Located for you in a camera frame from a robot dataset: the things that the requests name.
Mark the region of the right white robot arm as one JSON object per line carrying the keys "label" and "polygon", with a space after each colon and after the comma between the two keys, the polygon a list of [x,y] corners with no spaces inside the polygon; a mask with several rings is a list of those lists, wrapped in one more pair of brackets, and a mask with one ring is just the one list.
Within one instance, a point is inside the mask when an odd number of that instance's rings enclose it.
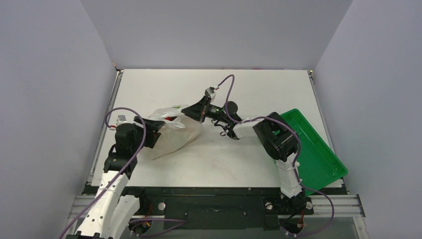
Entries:
{"label": "right white robot arm", "polygon": [[228,101],[223,107],[211,103],[211,98],[204,96],[199,102],[185,107],[181,112],[198,122],[210,118],[214,126],[223,129],[221,135],[231,139],[256,137],[266,153],[275,160],[280,178],[281,207],[288,213],[294,212],[301,205],[299,195],[303,193],[298,174],[299,163],[291,159],[298,156],[301,149],[298,135],[276,112],[258,119],[242,119],[238,114],[238,105]]}

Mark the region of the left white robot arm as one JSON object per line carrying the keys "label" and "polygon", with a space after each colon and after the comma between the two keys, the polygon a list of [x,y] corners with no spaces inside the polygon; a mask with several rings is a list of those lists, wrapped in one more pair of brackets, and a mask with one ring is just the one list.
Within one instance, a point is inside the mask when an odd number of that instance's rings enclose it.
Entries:
{"label": "left white robot arm", "polygon": [[126,195],[124,189],[137,165],[143,147],[153,148],[159,139],[163,120],[135,117],[133,123],[119,122],[115,143],[104,163],[101,183],[95,198],[78,215],[84,219],[68,239],[117,239],[130,218],[148,209],[148,200],[141,195]]}

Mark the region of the white plastic bag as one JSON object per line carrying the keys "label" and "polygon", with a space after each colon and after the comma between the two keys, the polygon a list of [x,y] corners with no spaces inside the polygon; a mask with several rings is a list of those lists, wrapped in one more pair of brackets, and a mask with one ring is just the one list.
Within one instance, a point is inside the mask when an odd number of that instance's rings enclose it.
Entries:
{"label": "white plastic bag", "polygon": [[164,126],[153,148],[143,147],[139,156],[143,161],[150,161],[173,153],[191,143],[202,132],[203,125],[182,113],[188,105],[175,105],[155,110],[149,120],[162,120]]}

